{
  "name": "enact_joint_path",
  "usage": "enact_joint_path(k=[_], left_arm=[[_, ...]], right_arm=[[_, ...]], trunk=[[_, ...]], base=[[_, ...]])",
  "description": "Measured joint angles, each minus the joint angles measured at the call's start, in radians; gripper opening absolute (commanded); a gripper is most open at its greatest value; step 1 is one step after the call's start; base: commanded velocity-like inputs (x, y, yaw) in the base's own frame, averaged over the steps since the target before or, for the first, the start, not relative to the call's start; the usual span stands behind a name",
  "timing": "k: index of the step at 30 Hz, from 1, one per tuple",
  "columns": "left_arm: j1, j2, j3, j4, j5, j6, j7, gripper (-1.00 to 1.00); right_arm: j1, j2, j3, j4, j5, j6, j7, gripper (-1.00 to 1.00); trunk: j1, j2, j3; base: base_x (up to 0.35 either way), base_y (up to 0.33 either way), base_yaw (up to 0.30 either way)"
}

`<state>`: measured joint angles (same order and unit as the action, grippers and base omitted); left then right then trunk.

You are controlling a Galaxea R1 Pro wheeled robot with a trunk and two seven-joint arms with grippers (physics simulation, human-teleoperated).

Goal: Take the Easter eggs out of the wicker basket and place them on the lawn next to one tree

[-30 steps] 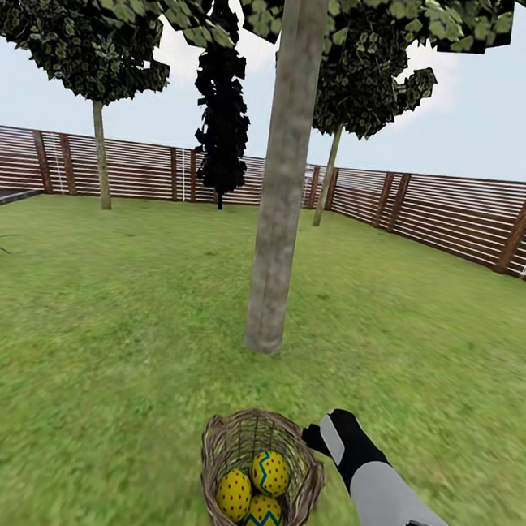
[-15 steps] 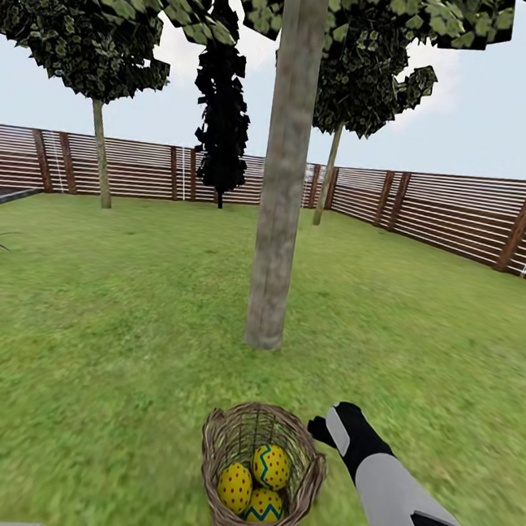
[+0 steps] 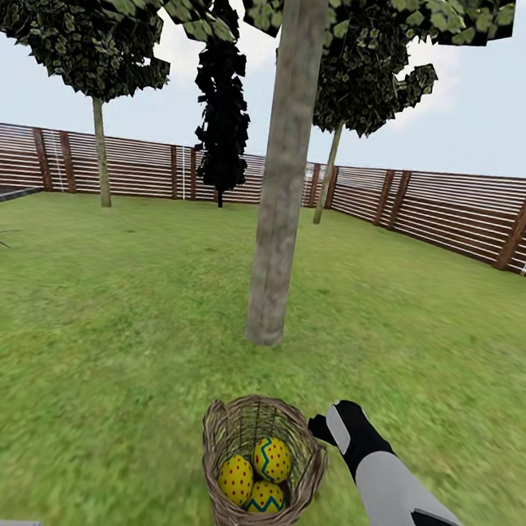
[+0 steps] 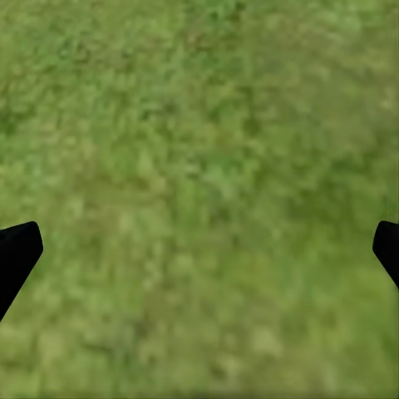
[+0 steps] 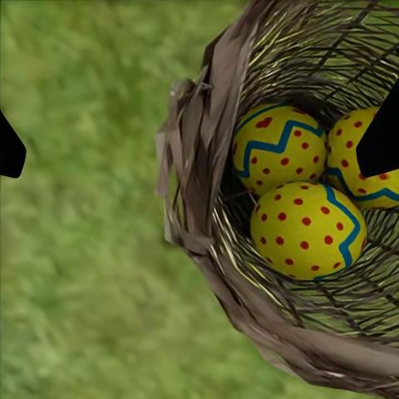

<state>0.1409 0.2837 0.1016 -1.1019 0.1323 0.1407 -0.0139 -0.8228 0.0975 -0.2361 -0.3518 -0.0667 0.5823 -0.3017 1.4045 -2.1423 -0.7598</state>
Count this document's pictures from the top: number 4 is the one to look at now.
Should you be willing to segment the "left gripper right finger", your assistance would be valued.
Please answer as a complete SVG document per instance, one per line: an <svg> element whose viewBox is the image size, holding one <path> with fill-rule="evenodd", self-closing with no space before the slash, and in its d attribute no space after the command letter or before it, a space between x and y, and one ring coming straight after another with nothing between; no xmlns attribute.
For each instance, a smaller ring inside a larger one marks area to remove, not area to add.
<svg viewBox="0 0 399 399"><path fill-rule="evenodd" d="M399 224L381 221L372 250L399 288Z"/></svg>

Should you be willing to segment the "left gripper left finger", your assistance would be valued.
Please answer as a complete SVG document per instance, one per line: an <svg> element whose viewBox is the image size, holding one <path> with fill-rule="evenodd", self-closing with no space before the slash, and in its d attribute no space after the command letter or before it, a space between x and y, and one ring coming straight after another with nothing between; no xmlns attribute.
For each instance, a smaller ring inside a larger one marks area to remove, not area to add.
<svg viewBox="0 0 399 399"><path fill-rule="evenodd" d="M0 322L42 253L35 221L0 230Z"/></svg>

